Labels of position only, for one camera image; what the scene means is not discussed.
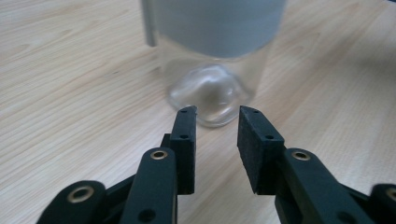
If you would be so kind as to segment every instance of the glass jar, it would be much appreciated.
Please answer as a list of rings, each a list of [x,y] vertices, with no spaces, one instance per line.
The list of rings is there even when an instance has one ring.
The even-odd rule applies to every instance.
[[[158,46],[167,99],[196,105],[197,121],[237,117],[260,83],[285,0],[142,0],[148,44]]]

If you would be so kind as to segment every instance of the black plastic part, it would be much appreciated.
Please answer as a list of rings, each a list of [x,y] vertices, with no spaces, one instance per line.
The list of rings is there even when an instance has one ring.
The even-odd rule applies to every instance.
[[[284,143],[262,112],[240,107],[237,146],[253,192],[276,194],[279,176],[276,161],[286,150]]]
[[[373,217],[378,223],[396,223],[396,185],[375,185],[369,204],[372,205]]]
[[[108,213],[103,221],[104,224],[118,223],[120,221],[125,201],[133,183],[134,175],[106,190]]]
[[[313,153],[288,149],[280,169],[303,223],[374,223]]]
[[[195,185],[196,106],[177,112],[170,135],[162,145],[169,145],[177,158],[177,194],[193,194]]]
[[[100,223],[107,210],[105,186],[97,181],[79,181],[63,189],[44,210],[38,224]]]
[[[300,224],[303,221],[303,215],[293,198],[285,199],[276,195],[275,207],[279,220],[282,224]]]
[[[120,223],[177,223],[177,174],[173,150],[158,147],[143,155]]]

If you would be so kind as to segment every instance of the table surface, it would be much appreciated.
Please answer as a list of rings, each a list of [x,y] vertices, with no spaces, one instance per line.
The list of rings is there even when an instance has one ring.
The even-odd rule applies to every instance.
[[[171,132],[137,0],[1,1],[0,36],[2,223],[36,222],[82,179],[111,187]],[[341,183],[396,183],[396,4],[289,0],[250,106]],[[274,197],[251,191],[236,135],[237,119],[197,128],[179,223],[279,222]]]

